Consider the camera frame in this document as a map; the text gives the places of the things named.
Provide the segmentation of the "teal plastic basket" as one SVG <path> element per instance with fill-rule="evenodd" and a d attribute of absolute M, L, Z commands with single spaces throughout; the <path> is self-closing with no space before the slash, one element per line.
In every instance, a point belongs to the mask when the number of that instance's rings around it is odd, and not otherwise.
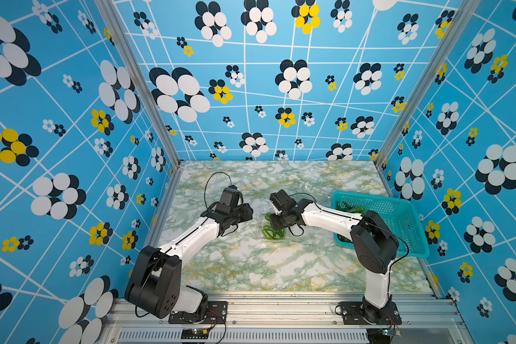
<path fill-rule="evenodd" d="M 430 255 L 419 213 L 407 200 L 336 191 L 333 194 L 331 206 L 343 211 L 356 207 L 374 211 L 396 236 L 407 243 L 410 257 L 427 258 Z"/>

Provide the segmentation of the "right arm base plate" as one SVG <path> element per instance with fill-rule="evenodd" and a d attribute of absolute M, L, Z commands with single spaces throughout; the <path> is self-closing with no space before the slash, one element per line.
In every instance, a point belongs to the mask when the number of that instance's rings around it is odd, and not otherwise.
<path fill-rule="evenodd" d="M 345 325 L 401 325 L 398 308 L 393 301 L 388 301 L 383 308 L 376 308 L 371 303 L 340 302 L 335 306 L 335 314 L 341 316 Z"/>

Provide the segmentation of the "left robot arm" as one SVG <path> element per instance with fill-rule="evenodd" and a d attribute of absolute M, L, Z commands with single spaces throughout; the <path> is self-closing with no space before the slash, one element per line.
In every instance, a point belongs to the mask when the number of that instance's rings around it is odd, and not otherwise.
<path fill-rule="evenodd" d="M 253 217 L 252 207 L 244 202 L 235 186 L 226 187 L 219 201 L 206 208 L 196 223 L 171 242 L 160 247 L 146 246 L 136 260 L 124 299 L 159 319 L 172 312 L 189 322 L 201 322 L 209 314 L 208 295 L 181 283 L 182 269 L 209 242 L 236 230 Z"/>

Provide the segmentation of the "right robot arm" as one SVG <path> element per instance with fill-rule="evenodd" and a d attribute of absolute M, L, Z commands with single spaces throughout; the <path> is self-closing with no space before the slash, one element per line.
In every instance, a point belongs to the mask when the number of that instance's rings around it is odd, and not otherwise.
<path fill-rule="evenodd" d="M 379 214 L 342 212 L 319 206 L 314 199 L 297 202 L 284 190 L 271 193 L 269 200 L 274 207 L 274 214 L 269 216 L 273 229 L 314 226 L 350 239 L 358 261 L 366 270 L 361 317 L 370 324 L 385 320 L 401 324 L 391 296 L 391 272 L 400 261 L 398 248 L 406 242 L 388 228 Z"/>

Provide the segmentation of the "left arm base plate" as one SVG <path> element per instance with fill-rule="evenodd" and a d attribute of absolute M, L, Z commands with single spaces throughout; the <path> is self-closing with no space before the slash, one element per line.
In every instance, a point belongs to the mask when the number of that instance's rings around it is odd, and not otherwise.
<path fill-rule="evenodd" d="M 196 312 L 172 312 L 169 316 L 171 325 L 213 325 L 225 324 L 228 302 L 209 301 L 200 306 Z"/>

